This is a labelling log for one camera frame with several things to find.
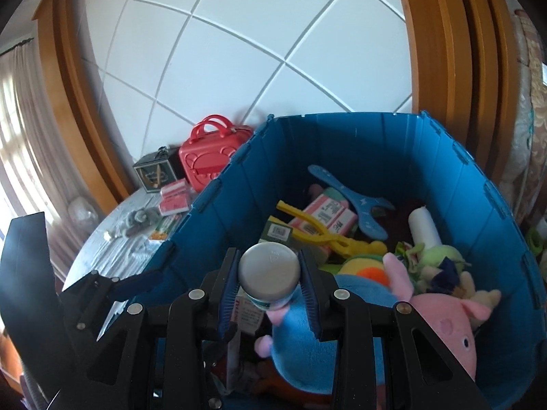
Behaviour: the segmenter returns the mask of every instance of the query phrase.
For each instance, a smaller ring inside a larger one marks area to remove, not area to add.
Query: curtain
[[[68,206],[90,195],[57,129],[36,41],[0,57],[0,162],[1,237],[12,218],[43,211],[50,260],[64,281],[87,238]]]

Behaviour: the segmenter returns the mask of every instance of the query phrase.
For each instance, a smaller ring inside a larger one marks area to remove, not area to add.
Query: gray bottle cap
[[[239,281],[245,292],[262,301],[278,301],[293,293],[300,279],[296,254],[283,244],[261,242],[241,256]]]

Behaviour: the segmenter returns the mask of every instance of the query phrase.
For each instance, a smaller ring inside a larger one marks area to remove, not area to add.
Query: blue toy wrench
[[[370,212],[374,206],[395,209],[390,201],[387,201],[382,197],[368,197],[350,190],[348,187],[341,184],[329,171],[319,165],[308,166],[308,171],[321,182],[340,191],[340,193],[351,202],[359,217],[359,229],[365,235],[376,241],[385,241],[387,239],[386,230],[374,220]]]

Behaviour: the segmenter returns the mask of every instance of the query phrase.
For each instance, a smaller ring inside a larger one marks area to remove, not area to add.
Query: red suitcase
[[[217,128],[205,132],[205,125]],[[230,157],[253,135],[248,126],[234,126],[231,121],[217,114],[205,117],[192,129],[190,138],[182,143],[178,156],[186,171],[186,177],[196,192],[203,188],[224,169]]]

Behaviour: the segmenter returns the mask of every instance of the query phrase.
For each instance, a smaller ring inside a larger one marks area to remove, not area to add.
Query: orange plush part
[[[371,281],[378,282],[380,285],[389,288],[389,278],[384,270],[376,267],[363,268],[355,273],[356,276],[370,279]]]
[[[277,372],[271,359],[260,362],[257,366],[257,371],[262,378],[259,379],[251,390],[251,393],[254,395],[269,393],[301,406],[330,404],[331,395],[317,395],[315,393],[303,392],[290,385]]]

